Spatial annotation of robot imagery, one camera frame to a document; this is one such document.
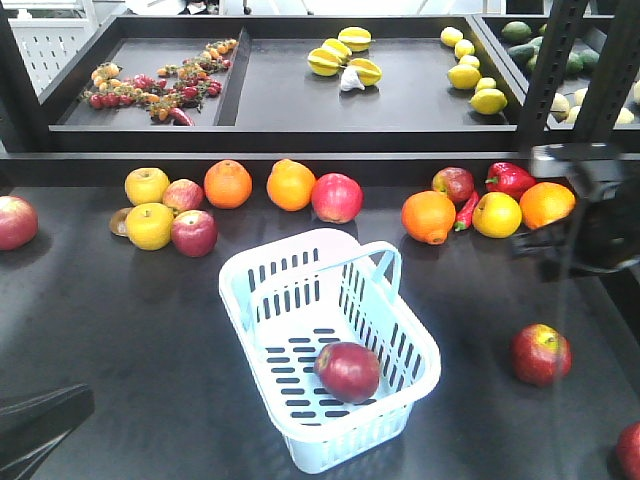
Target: red bell pepper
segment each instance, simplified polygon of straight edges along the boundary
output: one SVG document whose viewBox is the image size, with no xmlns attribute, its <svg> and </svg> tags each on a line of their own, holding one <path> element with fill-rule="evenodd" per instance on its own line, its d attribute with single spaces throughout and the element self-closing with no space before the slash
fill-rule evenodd
<svg viewBox="0 0 640 480">
<path fill-rule="evenodd" d="M 476 209 L 476 205 L 480 201 L 480 195 L 476 190 L 471 193 L 471 196 L 465 202 L 464 206 L 456 214 L 456 221 L 453 224 L 453 231 L 459 232 L 460 230 L 466 230 L 471 226 L 471 220 L 473 218 L 473 211 Z"/>
<path fill-rule="evenodd" d="M 485 184 L 490 192 L 502 192 L 520 200 L 522 194 L 537 180 L 524 168 L 509 162 L 496 162 L 489 167 Z"/>
</svg>

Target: red apple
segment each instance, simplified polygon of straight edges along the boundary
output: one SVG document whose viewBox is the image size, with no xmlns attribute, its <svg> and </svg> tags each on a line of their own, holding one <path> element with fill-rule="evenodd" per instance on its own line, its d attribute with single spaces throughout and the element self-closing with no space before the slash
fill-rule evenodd
<svg viewBox="0 0 640 480">
<path fill-rule="evenodd" d="M 218 241 L 218 225 L 204 210 L 187 210 L 171 224 L 171 241 L 187 257 L 202 257 L 213 250 Z"/>
<path fill-rule="evenodd" d="M 341 173 L 323 175 L 311 191 L 311 205 L 323 222 L 350 222 L 362 210 L 363 201 L 358 182 Z"/>
<path fill-rule="evenodd" d="M 316 357 L 313 369 L 325 390 L 345 403 L 364 402 L 376 393 L 380 383 L 378 358 L 354 342 L 328 343 Z"/>
<path fill-rule="evenodd" d="M 569 341 L 547 325 L 529 325 L 511 340 L 511 364 L 523 382 L 550 385 L 569 373 L 571 362 Z"/>
<path fill-rule="evenodd" d="M 627 425 L 618 436 L 616 456 L 629 480 L 640 480 L 640 422 Z"/>
<path fill-rule="evenodd" d="M 15 250 L 38 233 L 36 209 L 24 198 L 0 197 L 0 250 Z"/>
<path fill-rule="evenodd" d="M 171 182 L 162 195 L 162 203 L 171 208 L 174 215 L 198 209 L 203 200 L 202 187 L 187 178 Z"/>
<path fill-rule="evenodd" d="M 469 170 L 459 167 L 447 167 L 436 173 L 431 180 L 431 188 L 444 193 L 453 203 L 466 202 L 475 185 Z"/>
</svg>

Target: lemon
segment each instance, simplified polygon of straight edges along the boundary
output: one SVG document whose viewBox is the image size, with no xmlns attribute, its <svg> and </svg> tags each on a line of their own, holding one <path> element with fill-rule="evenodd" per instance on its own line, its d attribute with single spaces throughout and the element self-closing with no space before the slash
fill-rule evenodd
<svg viewBox="0 0 640 480">
<path fill-rule="evenodd" d="M 483 90 L 485 88 L 496 88 L 497 85 L 498 84 L 496 83 L 496 80 L 494 78 L 482 77 L 476 84 L 476 92 L 479 92 L 480 90 Z"/>
<path fill-rule="evenodd" d="M 622 107 L 620 109 L 620 113 L 618 114 L 618 118 L 616 119 L 616 125 L 624 124 L 624 123 L 633 123 L 636 119 L 635 115 L 631 110 L 626 107 Z"/>
<path fill-rule="evenodd" d="M 473 89 L 481 78 L 480 71 L 471 65 L 456 65 L 447 72 L 451 85 L 458 90 Z"/>
<path fill-rule="evenodd" d="M 580 113 L 580 105 L 571 107 L 571 109 L 569 110 L 569 115 L 567 115 L 567 119 L 565 120 L 565 122 L 576 123 L 576 119 L 578 118 L 579 113 Z"/>
<path fill-rule="evenodd" d="M 460 30 L 454 27 L 445 27 L 440 32 L 440 41 L 447 47 L 455 47 L 456 43 L 464 38 L 464 35 Z"/>
<path fill-rule="evenodd" d="M 347 61 L 347 58 L 349 58 L 352 54 L 351 49 L 337 38 L 327 38 L 323 42 L 321 48 L 324 48 L 325 50 L 328 50 L 336 55 L 342 63 L 345 63 Z"/>
<path fill-rule="evenodd" d="M 476 53 L 476 47 L 473 46 L 467 39 L 462 39 L 458 43 L 456 43 L 455 47 L 453 47 L 453 52 L 456 55 L 456 58 L 460 60 L 465 55 L 473 55 Z"/>
<path fill-rule="evenodd" d="M 474 55 L 463 55 L 458 63 L 461 65 L 471 65 L 473 68 L 480 68 L 480 60 Z"/>
<path fill-rule="evenodd" d="M 365 87 L 378 83 L 382 78 L 382 69 L 366 58 L 354 58 L 347 65 L 356 69 L 358 78 Z"/>
<path fill-rule="evenodd" d="M 555 118 L 557 122 L 562 122 L 569 116 L 569 110 L 571 110 L 571 104 L 567 97 L 556 92 L 553 97 L 550 112 L 553 118 Z"/>
<path fill-rule="evenodd" d="M 338 73 L 342 62 L 335 54 L 323 48 L 312 50 L 307 56 L 307 62 L 313 73 L 323 77 L 330 77 Z"/>
<path fill-rule="evenodd" d="M 587 96 L 588 88 L 581 88 L 573 92 L 573 98 L 576 100 L 576 105 L 582 106 L 582 102 L 584 102 L 584 97 Z"/>
<path fill-rule="evenodd" d="M 507 106 L 507 97 L 497 88 L 483 88 L 477 92 L 469 103 L 473 109 L 482 115 L 495 115 Z"/>
<path fill-rule="evenodd" d="M 347 27 L 340 30 L 338 40 L 353 52 L 363 52 L 371 44 L 371 33 L 362 27 Z"/>
</svg>

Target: apple in basket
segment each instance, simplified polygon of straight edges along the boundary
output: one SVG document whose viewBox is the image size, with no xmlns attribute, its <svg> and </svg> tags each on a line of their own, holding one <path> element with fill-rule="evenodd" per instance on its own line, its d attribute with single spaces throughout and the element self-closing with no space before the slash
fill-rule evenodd
<svg viewBox="0 0 640 480">
<path fill-rule="evenodd" d="M 345 403 L 361 403 L 373 396 L 380 383 L 376 355 L 354 342 L 325 345 L 313 365 L 322 386 Z"/>
</svg>

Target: pegboard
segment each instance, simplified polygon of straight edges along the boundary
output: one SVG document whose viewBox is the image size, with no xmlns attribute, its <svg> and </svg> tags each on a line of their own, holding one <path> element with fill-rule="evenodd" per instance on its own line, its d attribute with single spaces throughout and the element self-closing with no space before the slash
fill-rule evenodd
<svg viewBox="0 0 640 480">
<path fill-rule="evenodd" d="M 93 34 L 87 19 L 10 19 L 31 83 L 39 94 Z"/>
</svg>

